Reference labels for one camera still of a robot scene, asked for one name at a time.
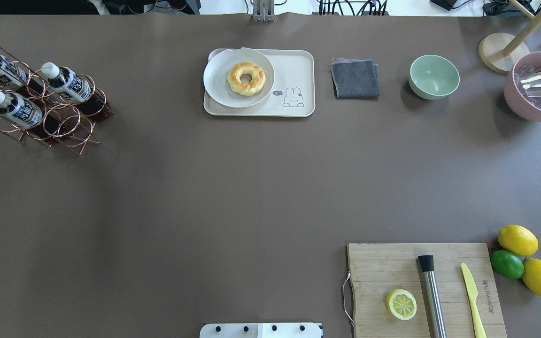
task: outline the cutting board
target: cutting board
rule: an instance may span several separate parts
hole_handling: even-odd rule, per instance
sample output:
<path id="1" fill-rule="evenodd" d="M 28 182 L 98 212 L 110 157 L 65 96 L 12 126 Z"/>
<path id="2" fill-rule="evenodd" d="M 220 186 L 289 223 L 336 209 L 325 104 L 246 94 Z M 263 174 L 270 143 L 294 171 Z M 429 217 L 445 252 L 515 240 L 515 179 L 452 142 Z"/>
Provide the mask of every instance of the cutting board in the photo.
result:
<path id="1" fill-rule="evenodd" d="M 471 270 L 479 296 L 477 308 L 489 338 L 506 338 L 502 309 L 485 243 L 348 244 L 354 295 L 355 338 L 430 338 L 425 282 L 419 255 L 432 254 L 448 338 L 474 338 L 471 308 L 460 264 Z M 393 289 L 406 289 L 417 300 L 408 321 L 393 317 L 385 300 Z"/>

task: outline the bowl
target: bowl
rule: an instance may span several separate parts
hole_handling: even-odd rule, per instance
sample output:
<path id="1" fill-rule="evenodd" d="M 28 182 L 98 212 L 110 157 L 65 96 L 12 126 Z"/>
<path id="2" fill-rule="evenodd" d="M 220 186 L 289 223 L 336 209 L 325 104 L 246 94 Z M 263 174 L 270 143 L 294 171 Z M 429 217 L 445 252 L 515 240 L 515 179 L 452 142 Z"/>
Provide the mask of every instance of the bowl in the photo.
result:
<path id="1" fill-rule="evenodd" d="M 513 74 L 520 67 L 531 64 L 535 69 L 541 69 L 541 52 L 529 53 L 515 62 L 513 69 L 509 71 L 504 83 L 504 99 L 515 114 L 530 121 L 541 122 L 541 109 L 532 105 L 515 85 Z"/>
<path id="2" fill-rule="evenodd" d="M 253 96 L 237 94 L 231 90 L 227 81 L 229 71 L 245 61 L 257 64 L 266 75 L 264 87 Z M 204 69 L 204 87 L 208 95 L 221 105 L 232 108 L 245 108 L 264 100 L 271 93 L 274 82 L 275 70 L 269 59 L 261 52 L 249 48 L 225 49 L 216 54 Z"/>
<path id="3" fill-rule="evenodd" d="M 439 55 L 419 56 L 410 65 L 410 88 L 423 99 L 438 100 L 452 94 L 460 83 L 455 65 Z"/>

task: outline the bottle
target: bottle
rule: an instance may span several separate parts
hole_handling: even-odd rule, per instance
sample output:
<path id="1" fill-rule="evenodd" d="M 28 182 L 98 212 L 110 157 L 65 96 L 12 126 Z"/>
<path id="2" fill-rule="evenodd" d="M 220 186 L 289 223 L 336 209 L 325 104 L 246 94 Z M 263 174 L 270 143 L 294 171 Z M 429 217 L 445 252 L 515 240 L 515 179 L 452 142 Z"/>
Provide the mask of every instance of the bottle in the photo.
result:
<path id="1" fill-rule="evenodd" d="M 47 143 L 55 142 L 50 133 L 56 133 L 58 129 L 65 130 L 60 121 L 49 116 L 45 123 L 45 116 L 41 109 L 17 92 L 2 92 L 0 90 L 0 117 L 6 118 L 13 124 L 28 131 Z"/>
<path id="2" fill-rule="evenodd" d="M 28 88 L 26 88 L 26 73 L 8 58 L 0 55 L 0 88 L 2 90 L 12 90 L 26 98 L 34 96 L 34 94 L 39 96 L 43 94 L 43 86 L 37 81 L 30 79 L 28 86 L 33 90 L 33 94 L 30 94 Z"/>
<path id="3" fill-rule="evenodd" d="M 68 67 L 58 67 L 47 62 L 43 64 L 41 71 L 47 77 L 49 88 L 66 102 L 76 105 L 90 120 L 102 121 L 112 114 L 112 108 L 104 101 L 103 96 L 94 92 L 86 80 L 81 79 Z"/>

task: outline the gray cloth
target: gray cloth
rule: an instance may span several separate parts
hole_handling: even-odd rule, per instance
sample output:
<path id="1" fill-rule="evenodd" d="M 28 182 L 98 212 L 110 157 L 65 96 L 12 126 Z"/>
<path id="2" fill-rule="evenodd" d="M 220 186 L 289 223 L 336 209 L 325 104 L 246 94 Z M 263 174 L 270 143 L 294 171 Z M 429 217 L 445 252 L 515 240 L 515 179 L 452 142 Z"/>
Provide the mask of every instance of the gray cloth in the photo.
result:
<path id="1" fill-rule="evenodd" d="M 373 60 L 339 58 L 331 63 L 331 77 L 338 99 L 377 98 L 379 66 Z"/>

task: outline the green bowl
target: green bowl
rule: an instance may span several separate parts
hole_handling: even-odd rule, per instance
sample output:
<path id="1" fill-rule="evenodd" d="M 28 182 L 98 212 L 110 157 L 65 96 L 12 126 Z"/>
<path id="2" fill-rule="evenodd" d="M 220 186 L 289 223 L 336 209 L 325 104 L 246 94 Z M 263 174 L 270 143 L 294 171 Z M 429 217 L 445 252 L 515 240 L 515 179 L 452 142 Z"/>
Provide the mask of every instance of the green bowl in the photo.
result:
<path id="1" fill-rule="evenodd" d="M 460 83 L 455 65 L 439 55 L 419 56 L 410 65 L 408 83 L 423 99 L 437 100 L 452 94 Z"/>

